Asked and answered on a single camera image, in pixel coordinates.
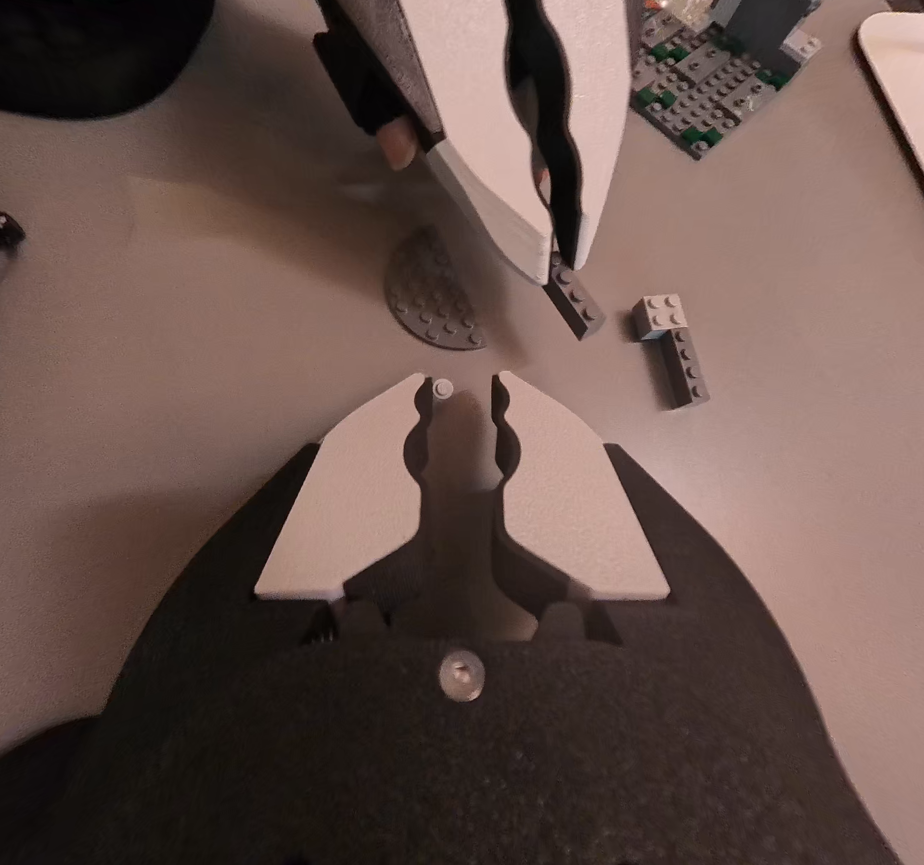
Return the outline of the grey brick model on baseplate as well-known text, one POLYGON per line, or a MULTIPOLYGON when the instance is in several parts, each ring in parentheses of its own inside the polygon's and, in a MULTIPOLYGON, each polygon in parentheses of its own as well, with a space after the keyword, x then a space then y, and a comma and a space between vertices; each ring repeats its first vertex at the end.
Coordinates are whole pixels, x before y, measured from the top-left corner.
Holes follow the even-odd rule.
POLYGON ((629 106, 699 160, 818 53, 802 25, 822 0, 644 0, 629 106))

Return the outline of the dark grey long brick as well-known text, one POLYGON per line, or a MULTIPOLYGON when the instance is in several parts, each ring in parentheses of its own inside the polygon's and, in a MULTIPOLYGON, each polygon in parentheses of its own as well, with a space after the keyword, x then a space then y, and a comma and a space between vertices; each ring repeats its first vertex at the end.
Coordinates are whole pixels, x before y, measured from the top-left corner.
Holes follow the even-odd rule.
POLYGON ((674 408, 689 408, 709 401, 709 387, 689 330, 667 330, 657 343, 662 352, 674 408))
POLYGON ((551 253, 548 280, 542 289, 576 339, 589 338, 605 323, 603 309, 556 250, 551 253))

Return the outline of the light grey square brick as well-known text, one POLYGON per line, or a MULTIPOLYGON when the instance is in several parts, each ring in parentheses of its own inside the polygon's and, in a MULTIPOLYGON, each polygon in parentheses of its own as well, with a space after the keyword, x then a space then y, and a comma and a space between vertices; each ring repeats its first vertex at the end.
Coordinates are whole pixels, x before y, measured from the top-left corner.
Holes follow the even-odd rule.
POLYGON ((636 302, 631 313, 640 341, 657 340, 666 332, 688 327, 682 301, 676 293, 644 296, 636 302))

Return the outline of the grey quarter-round plate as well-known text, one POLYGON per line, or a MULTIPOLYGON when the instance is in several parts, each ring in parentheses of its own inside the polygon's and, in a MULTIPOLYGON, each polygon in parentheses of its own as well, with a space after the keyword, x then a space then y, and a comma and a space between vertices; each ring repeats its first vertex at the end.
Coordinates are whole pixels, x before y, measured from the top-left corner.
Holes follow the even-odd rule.
POLYGON ((446 351, 486 348, 475 309, 432 225, 413 231, 392 252, 384 290, 399 325, 425 344, 446 351))

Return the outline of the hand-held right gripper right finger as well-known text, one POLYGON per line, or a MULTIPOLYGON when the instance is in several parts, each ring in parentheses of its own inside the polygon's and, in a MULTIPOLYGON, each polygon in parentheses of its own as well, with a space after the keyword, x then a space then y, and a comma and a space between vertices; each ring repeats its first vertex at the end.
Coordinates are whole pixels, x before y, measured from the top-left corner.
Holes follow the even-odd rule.
POLYGON ((662 601, 670 593, 609 453, 570 409, 492 377, 494 579, 516 602, 662 601))

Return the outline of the black office chair seat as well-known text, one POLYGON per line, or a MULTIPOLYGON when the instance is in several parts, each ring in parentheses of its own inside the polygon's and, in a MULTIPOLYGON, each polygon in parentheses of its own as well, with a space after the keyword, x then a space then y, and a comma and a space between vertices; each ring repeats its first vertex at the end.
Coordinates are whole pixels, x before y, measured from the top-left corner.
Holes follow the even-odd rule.
POLYGON ((186 69, 215 0, 1 0, 2 112, 99 120, 140 109, 186 69))

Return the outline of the white book stand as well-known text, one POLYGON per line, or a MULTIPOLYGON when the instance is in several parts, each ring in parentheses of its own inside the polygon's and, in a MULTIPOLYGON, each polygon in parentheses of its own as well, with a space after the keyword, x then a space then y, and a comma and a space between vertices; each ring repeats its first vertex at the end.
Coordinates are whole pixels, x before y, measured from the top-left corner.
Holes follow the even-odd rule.
POLYGON ((859 27, 858 40, 918 167, 923 168, 923 14, 874 14, 859 27))

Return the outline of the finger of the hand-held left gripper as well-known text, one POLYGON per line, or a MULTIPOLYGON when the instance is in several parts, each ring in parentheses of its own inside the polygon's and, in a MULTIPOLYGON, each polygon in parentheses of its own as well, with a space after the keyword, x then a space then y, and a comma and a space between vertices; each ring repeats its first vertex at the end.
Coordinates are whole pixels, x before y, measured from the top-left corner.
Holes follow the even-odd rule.
POLYGON ((550 172, 558 250, 590 255, 625 132, 630 86, 627 0, 526 0, 521 27, 538 96, 536 140, 550 172))
POLYGON ((523 278, 548 280, 552 221, 507 82, 504 0, 398 0, 443 138, 425 156, 471 224, 523 278))

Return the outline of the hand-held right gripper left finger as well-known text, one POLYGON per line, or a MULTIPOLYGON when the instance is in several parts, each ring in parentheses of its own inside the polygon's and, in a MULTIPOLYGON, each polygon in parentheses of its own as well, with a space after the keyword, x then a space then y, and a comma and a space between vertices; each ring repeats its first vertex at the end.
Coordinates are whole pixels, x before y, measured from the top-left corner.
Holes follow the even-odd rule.
POLYGON ((261 600, 371 600, 359 579, 409 545, 422 521, 422 490, 406 443, 428 389, 410 374, 338 422, 321 440, 254 586, 261 600))

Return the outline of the grey desk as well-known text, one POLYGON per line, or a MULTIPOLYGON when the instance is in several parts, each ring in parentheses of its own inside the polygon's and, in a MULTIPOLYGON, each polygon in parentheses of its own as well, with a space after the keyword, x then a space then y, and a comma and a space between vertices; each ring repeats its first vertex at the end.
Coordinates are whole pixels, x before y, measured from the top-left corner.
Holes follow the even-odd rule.
POLYGON ((392 174, 309 50, 308 0, 217 0, 188 70, 100 123, 2 117, 2 747, 98 712, 202 544, 305 442, 447 376, 431 481, 476 541, 509 369, 621 445, 727 550, 845 767, 922 863, 922 191, 857 61, 884 0, 701 162, 629 118, 576 341, 415 165, 392 174), (432 225, 487 343, 407 332, 392 252, 432 225), (710 391, 675 409, 632 308, 676 293, 710 391))

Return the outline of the person's left hand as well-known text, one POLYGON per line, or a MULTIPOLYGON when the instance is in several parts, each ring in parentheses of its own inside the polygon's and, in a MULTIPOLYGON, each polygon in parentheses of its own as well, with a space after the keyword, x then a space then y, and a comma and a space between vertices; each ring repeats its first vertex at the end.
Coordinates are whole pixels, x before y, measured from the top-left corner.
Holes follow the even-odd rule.
POLYGON ((420 141, 398 90, 349 29, 335 27, 312 41, 350 119, 373 137, 388 166, 404 169, 420 150, 420 141))

